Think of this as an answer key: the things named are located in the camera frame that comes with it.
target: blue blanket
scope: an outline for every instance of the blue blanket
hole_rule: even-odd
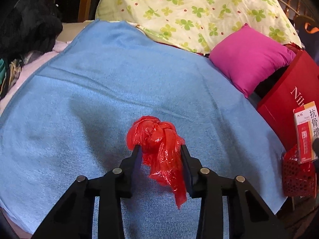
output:
[[[2,114],[1,207],[33,233],[78,175],[102,176],[130,155],[126,133],[143,115],[172,122],[193,157],[245,176],[279,210],[284,149],[243,94],[207,58],[102,21],[30,77]],[[195,238],[200,200],[177,210],[147,173],[122,201],[126,238]]]

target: orange strap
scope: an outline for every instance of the orange strap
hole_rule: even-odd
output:
[[[309,27],[309,25],[310,25],[310,23],[305,23],[305,30],[309,33],[309,34],[314,34],[314,33],[316,33],[316,32],[318,32],[319,31],[319,28],[317,28],[317,27],[314,27],[314,28],[312,28],[312,30],[307,30],[307,28]]]

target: wooden baluster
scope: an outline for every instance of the wooden baluster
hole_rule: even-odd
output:
[[[291,0],[287,0],[287,5],[286,5],[286,8],[284,9],[284,12],[288,18],[289,18],[290,3],[291,3]]]
[[[300,11],[300,6],[301,6],[301,1],[300,0],[298,0],[298,3],[297,3],[297,8],[296,8],[296,14],[295,14],[295,16],[294,16],[294,18],[293,18],[293,20],[295,20],[296,19],[296,17],[298,16],[298,13],[299,13],[299,11]]]

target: pink pillow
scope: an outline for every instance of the pink pillow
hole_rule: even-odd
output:
[[[295,56],[246,23],[214,47],[209,59],[248,98],[260,82],[289,65]]]

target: silver rivet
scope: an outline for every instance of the silver rivet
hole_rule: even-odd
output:
[[[121,168],[114,168],[112,171],[114,174],[120,174],[122,172]]]
[[[86,177],[84,175],[79,175],[77,177],[77,182],[82,182],[82,181],[85,181]]]
[[[245,179],[245,177],[243,177],[243,176],[241,176],[241,175],[238,175],[238,176],[236,177],[236,180],[239,181],[239,182],[244,182],[246,179]]]
[[[204,167],[204,168],[200,169],[200,172],[202,174],[209,174],[209,169]]]

